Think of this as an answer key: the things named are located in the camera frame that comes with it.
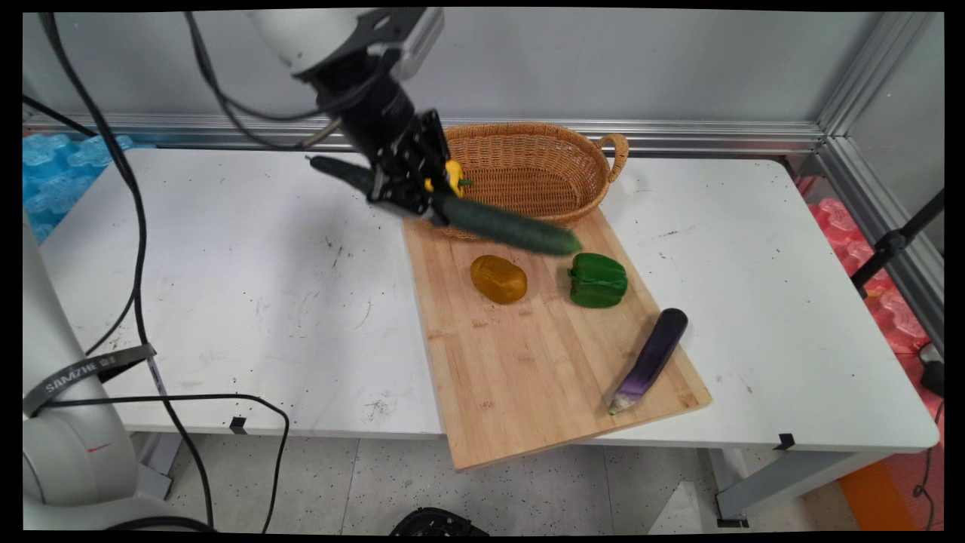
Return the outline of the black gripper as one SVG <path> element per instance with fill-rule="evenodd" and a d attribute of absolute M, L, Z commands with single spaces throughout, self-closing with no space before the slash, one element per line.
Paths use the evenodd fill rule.
<path fill-rule="evenodd" d="M 415 115 L 414 104 L 391 75 L 400 59 L 399 51 L 380 56 L 362 51 L 328 60 L 311 68 L 311 86 L 320 110 L 341 119 L 342 133 L 368 158 L 373 172 L 368 199 L 424 216 L 432 206 L 430 193 L 455 195 L 447 168 L 452 156 L 437 110 Z"/>

